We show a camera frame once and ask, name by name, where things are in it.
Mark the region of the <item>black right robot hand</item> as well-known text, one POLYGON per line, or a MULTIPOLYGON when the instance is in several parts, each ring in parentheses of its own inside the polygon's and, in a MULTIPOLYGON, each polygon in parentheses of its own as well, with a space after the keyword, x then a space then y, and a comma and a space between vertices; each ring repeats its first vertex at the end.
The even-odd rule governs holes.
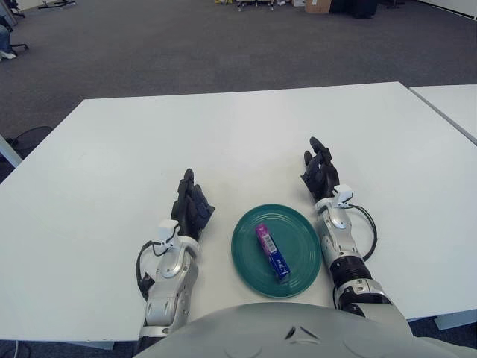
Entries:
POLYGON ((324 198, 331 198, 334 188, 340 181, 337 169, 332 163, 330 150, 313 136, 309 143, 314 154, 305 151, 303 155, 305 172, 300 177, 313 199, 318 202, 324 198))

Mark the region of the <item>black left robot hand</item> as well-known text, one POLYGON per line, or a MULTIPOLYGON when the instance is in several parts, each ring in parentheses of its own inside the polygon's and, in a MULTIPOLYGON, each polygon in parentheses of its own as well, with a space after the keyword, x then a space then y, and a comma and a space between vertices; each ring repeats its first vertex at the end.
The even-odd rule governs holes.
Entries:
POLYGON ((171 219, 179 223, 179 235, 199 241, 203 229, 215 208, 209 204, 199 184, 195 183, 194 172, 187 169, 177 188, 171 219))

